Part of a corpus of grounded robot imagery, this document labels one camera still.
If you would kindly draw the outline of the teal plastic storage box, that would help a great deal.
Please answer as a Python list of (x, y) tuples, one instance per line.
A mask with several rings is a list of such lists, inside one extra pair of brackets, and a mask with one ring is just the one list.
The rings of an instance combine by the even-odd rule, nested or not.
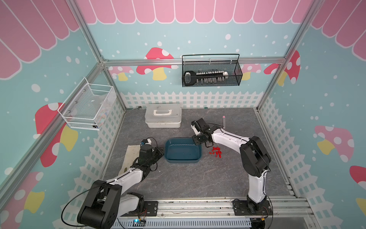
[(202, 146), (192, 138), (171, 138), (166, 141), (164, 155), (169, 163), (197, 163), (202, 157)]

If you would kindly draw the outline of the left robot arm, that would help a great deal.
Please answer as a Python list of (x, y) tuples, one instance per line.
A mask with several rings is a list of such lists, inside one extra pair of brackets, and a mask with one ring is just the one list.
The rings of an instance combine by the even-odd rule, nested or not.
[(164, 152), (150, 144), (140, 146), (139, 157), (122, 175), (108, 181), (97, 180), (88, 192), (78, 213), (77, 222), (95, 229), (110, 229), (117, 218), (126, 213), (144, 211), (144, 196), (128, 192), (129, 188), (143, 181)]

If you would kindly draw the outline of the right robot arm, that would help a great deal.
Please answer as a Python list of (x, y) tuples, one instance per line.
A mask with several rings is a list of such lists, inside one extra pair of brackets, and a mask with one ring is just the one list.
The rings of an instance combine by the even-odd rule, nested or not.
[(191, 128), (196, 145), (208, 142), (221, 144), (240, 154), (243, 168), (249, 175), (248, 206), (253, 210), (261, 208), (267, 201), (266, 176), (271, 163), (271, 156), (262, 140), (257, 136), (244, 137), (227, 132), (215, 124), (209, 126), (202, 118), (193, 121)]

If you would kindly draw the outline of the white plastic storage case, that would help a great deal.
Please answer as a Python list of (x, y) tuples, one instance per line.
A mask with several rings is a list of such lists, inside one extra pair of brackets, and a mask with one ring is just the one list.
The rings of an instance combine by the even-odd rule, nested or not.
[(146, 105), (145, 123), (149, 128), (179, 128), (182, 108), (179, 104)]

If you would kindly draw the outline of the white work glove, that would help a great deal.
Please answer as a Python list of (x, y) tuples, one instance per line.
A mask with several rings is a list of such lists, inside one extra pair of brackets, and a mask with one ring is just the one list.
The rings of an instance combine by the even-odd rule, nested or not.
[(125, 173), (133, 165), (133, 162), (135, 161), (136, 158), (139, 157), (139, 155), (140, 155), (140, 145), (131, 145), (131, 146), (129, 145), (125, 153), (123, 165), (118, 175), (122, 175), (123, 173)]

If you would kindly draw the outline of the green circuit board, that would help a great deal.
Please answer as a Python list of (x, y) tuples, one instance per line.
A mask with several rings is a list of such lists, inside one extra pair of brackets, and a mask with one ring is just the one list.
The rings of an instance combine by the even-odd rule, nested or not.
[(144, 219), (134, 219), (132, 222), (133, 227), (145, 227), (146, 226), (146, 220)]

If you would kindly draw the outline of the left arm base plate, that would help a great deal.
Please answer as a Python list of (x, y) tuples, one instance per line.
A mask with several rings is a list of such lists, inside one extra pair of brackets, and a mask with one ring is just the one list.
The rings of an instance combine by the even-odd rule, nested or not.
[(158, 201), (145, 201), (143, 204), (138, 204), (137, 208), (130, 212), (125, 212), (121, 217), (145, 217), (145, 216), (157, 216)]

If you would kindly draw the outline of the socket set on rail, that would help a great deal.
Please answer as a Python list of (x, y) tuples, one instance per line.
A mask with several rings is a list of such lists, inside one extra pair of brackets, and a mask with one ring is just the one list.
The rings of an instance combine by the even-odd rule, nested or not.
[(195, 84), (214, 84), (223, 82), (229, 76), (225, 71), (194, 72), (186, 71), (182, 77), (183, 86), (194, 86)]

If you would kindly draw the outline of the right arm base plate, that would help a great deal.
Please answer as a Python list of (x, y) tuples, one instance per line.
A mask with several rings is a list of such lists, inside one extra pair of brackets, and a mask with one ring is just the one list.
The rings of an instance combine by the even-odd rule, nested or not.
[(261, 202), (255, 203), (250, 198), (248, 200), (234, 199), (232, 201), (234, 214), (236, 216), (264, 216), (273, 214), (271, 202), (265, 197)]

